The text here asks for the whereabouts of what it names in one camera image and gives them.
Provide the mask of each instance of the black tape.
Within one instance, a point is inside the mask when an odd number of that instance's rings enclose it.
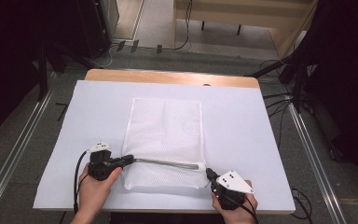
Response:
[[[124,48],[124,45],[126,44],[126,41],[123,40],[118,44],[117,51],[121,51]]]
[[[162,45],[157,45],[157,54],[162,53]]]
[[[131,47],[131,53],[136,51],[136,49],[138,48],[138,43],[139,43],[139,40],[135,40],[133,42],[132,47]]]

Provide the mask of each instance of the white tabletop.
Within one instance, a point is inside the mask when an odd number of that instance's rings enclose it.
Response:
[[[219,175],[235,170],[244,179],[251,179],[259,202],[258,213],[295,211],[260,89],[106,81],[77,82],[60,136],[40,181],[34,208],[73,209],[77,160],[98,141],[113,147],[112,157],[121,156],[133,98],[200,101],[208,167]],[[83,159],[81,170],[88,161],[89,154]],[[209,186],[126,190],[121,179],[113,186],[103,209],[213,212]]]

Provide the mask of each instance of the wooden table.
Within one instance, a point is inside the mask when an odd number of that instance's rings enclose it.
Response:
[[[189,0],[174,0],[172,44],[175,46],[176,20],[184,20]],[[237,25],[268,27],[280,58],[308,30],[318,0],[193,0],[190,19]]]
[[[112,147],[112,157],[122,156],[132,99],[161,98],[201,102],[207,165],[220,175],[232,169],[251,179],[259,201],[258,214],[296,210],[255,78],[92,69],[85,79],[76,84],[34,208],[71,210],[74,166],[82,150],[95,144],[93,141],[104,140]],[[103,210],[216,213],[208,187],[126,190],[121,178]]]

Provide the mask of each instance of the hand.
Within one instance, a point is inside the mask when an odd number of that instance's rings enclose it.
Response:
[[[245,180],[245,181],[246,183],[249,184],[249,186],[252,186],[252,182],[250,180]],[[253,211],[252,206],[249,204],[250,202],[253,205],[254,209],[256,210],[257,200],[255,199],[255,196],[253,194],[245,194],[245,195],[249,201],[245,200],[243,206]],[[253,219],[252,215],[240,207],[238,207],[234,211],[223,210],[214,193],[212,193],[212,200],[213,200],[213,208],[216,209],[223,216],[226,224],[254,224],[255,223],[255,220]]]
[[[79,209],[71,223],[91,223],[92,220],[100,213],[106,198],[110,193],[110,188],[118,179],[121,168],[116,168],[104,181],[98,181],[92,176],[87,175],[89,167],[83,170],[79,181],[83,182],[79,186]]]

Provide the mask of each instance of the white mesh bag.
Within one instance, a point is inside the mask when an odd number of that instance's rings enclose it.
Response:
[[[122,155],[134,159],[205,164],[201,103],[133,99]],[[205,171],[135,162],[123,172],[124,187],[204,188]]]

